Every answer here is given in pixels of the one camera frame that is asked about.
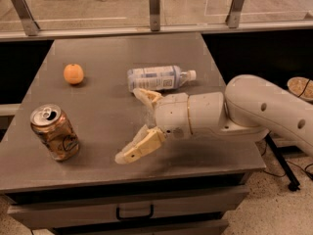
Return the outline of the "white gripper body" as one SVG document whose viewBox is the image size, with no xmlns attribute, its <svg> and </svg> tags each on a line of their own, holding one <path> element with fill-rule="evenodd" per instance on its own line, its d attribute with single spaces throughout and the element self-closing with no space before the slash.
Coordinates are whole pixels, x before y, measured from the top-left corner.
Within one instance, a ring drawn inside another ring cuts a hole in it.
<svg viewBox="0 0 313 235">
<path fill-rule="evenodd" d="M 191 130 L 188 119 L 186 93 L 170 94 L 158 100 L 155 106 L 156 126 L 168 137 L 188 139 Z"/>
</svg>

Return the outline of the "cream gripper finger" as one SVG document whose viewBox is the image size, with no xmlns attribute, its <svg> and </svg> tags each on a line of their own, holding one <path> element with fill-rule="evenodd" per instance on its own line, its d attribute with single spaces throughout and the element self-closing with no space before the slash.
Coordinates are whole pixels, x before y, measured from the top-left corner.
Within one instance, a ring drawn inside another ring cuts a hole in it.
<svg viewBox="0 0 313 235">
<path fill-rule="evenodd" d="M 135 88 L 133 90 L 133 94 L 139 101 L 151 110 L 155 107 L 157 101 L 163 98 L 160 93 L 144 88 Z"/>
<path fill-rule="evenodd" d="M 133 140 L 115 155 L 119 165 L 131 164 L 157 150 L 166 140 L 166 135 L 157 126 L 143 125 Z"/>
</svg>

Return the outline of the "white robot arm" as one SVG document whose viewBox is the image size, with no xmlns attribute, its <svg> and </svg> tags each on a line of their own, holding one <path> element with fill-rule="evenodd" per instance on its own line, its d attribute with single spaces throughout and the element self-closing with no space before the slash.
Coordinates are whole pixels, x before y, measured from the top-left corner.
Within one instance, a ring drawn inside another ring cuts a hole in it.
<svg viewBox="0 0 313 235">
<path fill-rule="evenodd" d="M 168 138 L 259 141 L 270 132 L 313 156 L 312 105 L 261 77 L 238 75 L 223 92 L 163 96 L 136 88 L 134 95 L 153 113 L 154 126 L 142 126 L 132 142 L 115 155 L 120 165 L 154 152 Z"/>
</svg>

